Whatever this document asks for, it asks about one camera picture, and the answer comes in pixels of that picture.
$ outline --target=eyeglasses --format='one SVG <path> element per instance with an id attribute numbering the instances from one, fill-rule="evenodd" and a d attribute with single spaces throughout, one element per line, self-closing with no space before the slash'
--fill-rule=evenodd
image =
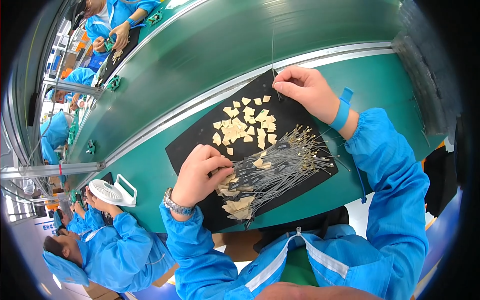
<path id="1" fill-rule="evenodd" d="M 91 11 L 92 11 L 92 2 L 90 0 L 88 0 L 86 8 L 85 8 L 84 18 L 90 18 L 91 17 L 91 15 L 90 15 Z"/>

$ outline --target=hairnet cap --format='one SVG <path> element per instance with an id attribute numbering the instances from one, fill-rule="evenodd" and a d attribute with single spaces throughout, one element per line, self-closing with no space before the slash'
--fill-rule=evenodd
<path id="1" fill-rule="evenodd" d="M 70 9 L 68 9 L 67 15 L 65 19 L 68 21 L 72 21 L 79 13 L 84 12 L 87 6 L 87 1 L 82 0 L 78 3 L 78 5 L 72 5 Z"/>
<path id="2" fill-rule="evenodd" d="M 51 100 L 53 97 L 53 89 L 49 90 L 46 94 L 45 94 L 45 98 L 48 99 L 48 100 Z"/>
<path id="3" fill-rule="evenodd" d="M 60 281 L 89 286 L 87 274 L 76 264 L 48 251 L 43 251 L 42 257 L 50 272 Z"/>
<path id="4" fill-rule="evenodd" d="M 58 229 L 58 227 L 60 227 L 60 225 L 62 225 L 62 224 L 61 224 L 59 212 L 58 212 L 58 210 L 56 210 L 56 211 L 53 213 L 53 226 L 55 226 L 55 228 Z"/>

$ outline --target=hand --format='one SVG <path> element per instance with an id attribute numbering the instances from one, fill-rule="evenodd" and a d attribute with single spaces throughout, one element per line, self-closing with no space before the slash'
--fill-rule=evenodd
<path id="1" fill-rule="evenodd" d="M 194 206 L 233 173 L 232 165 L 228 158 L 222 157 L 212 146 L 197 145 L 181 166 L 171 200 L 181 206 Z M 219 167 L 228 168 L 221 169 L 209 178 L 208 173 Z"/>
<path id="2" fill-rule="evenodd" d="M 130 23 L 127 21 L 118 25 L 110 31 L 109 36 L 112 36 L 114 33 L 117 34 L 117 39 L 113 45 L 112 50 L 123 49 L 128 44 L 128 33 L 130 32 Z"/>
<path id="3" fill-rule="evenodd" d="M 76 93 L 76 94 L 73 95 L 73 97 L 72 97 L 72 104 L 77 104 L 78 99 L 80 99 L 80 94 L 79 94 L 79 93 Z"/>
<path id="4" fill-rule="evenodd" d="M 272 87 L 300 102 L 320 121 L 331 124 L 335 120 L 340 99 L 319 71 L 296 66 L 287 67 L 275 77 Z"/>
<path id="5" fill-rule="evenodd" d="M 96 208 L 102 212 L 109 212 L 109 210 L 112 208 L 112 206 L 116 206 L 110 203 L 106 203 L 97 197 L 95 197 L 92 192 L 90 191 L 90 188 L 87 186 L 85 187 L 85 193 L 87 195 L 87 200 L 86 202 L 90 204 L 93 208 Z"/>
<path id="6" fill-rule="evenodd" d="M 73 204 L 73 207 L 75 208 L 76 212 L 84 210 L 83 207 L 80 205 L 80 202 L 78 202 L 78 201 L 75 201 L 75 203 Z"/>
<path id="7" fill-rule="evenodd" d="M 96 52 L 105 52 L 105 39 L 102 36 L 99 36 L 92 43 L 93 50 Z"/>

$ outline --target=white stripe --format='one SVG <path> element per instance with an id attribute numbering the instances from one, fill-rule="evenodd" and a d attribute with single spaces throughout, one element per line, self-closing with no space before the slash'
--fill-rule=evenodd
<path id="1" fill-rule="evenodd" d="M 112 14 L 110 15 L 110 19 L 108 20 L 108 24 L 110 25 L 110 30 L 112 28 L 112 18 L 113 18 L 113 13 L 115 12 L 115 7 L 112 5 Z"/>
<path id="2" fill-rule="evenodd" d="M 82 236 L 82 235 L 84 235 L 85 233 L 87 233 L 87 232 L 90 232 L 90 231 L 92 231 L 92 230 L 91 230 L 91 229 L 89 229 L 89 230 L 85 230 L 84 232 L 82 232 L 82 233 L 79 233 L 78 235 L 79 235 L 79 236 Z"/>
<path id="3" fill-rule="evenodd" d="M 283 264 L 283 261 L 287 257 L 288 243 L 294 237 L 296 237 L 296 235 L 291 236 L 287 240 L 285 246 L 283 246 L 282 251 L 280 251 L 277 257 L 265 269 L 263 269 L 260 273 L 257 274 L 257 276 L 255 276 L 254 278 L 252 278 L 252 280 L 245 284 L 245 286 L 250 290 L 250 292 L 258 288 L 262 283 L 269 279 L 270 276 L 272 276 L 273 273 L 275 273 L 275 271 L 278 270 L 278 268 Z"/>
<path id="4" fill-rule="evenodd" d="M 332 270 L 342 276 L 343 279 L 347 277 L 347 272 L 349 266 L 346 264 L 339 262 L 335 258 L 328 256 L 327 254 L 323 253 L 322 251 L 315 248 L 312 244 L 310 244 L 303 236 L 302 239 L 305 241 L 305 247 L 309 255 L 319 264 L 323 265 L 325 268 Z"/>
<path id="5" fill-rule="evenodd" d="M 102 229 L 105 228 L 106 226 L 100 227 L 99 229 L 95 230 L 94 232 L 90 233 L 88 237 L 85 239 L 85 242 L 88 242 L 89 240 L 93 239 L 93 237 L 96 235 L 96 233 Z"/>

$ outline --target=wristwatch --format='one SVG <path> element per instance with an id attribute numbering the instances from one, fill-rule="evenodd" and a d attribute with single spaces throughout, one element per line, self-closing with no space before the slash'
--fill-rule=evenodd
<path id="1" fill-rule="evenodd" d="M 167 191 L 165 192 L 165 195 L 163 196 L 163 204 L 165 205 L 165 207 L 170 208 L 175 213 L 182 216 L 192 215 L 194 212 L 195 206 L 185 207 L 185 206 L 180 206 L 176 204 L 170 199 L 170 196 L 172 195 L 172 191 L 173 191 L 173 188 L 168 188 Z"/>

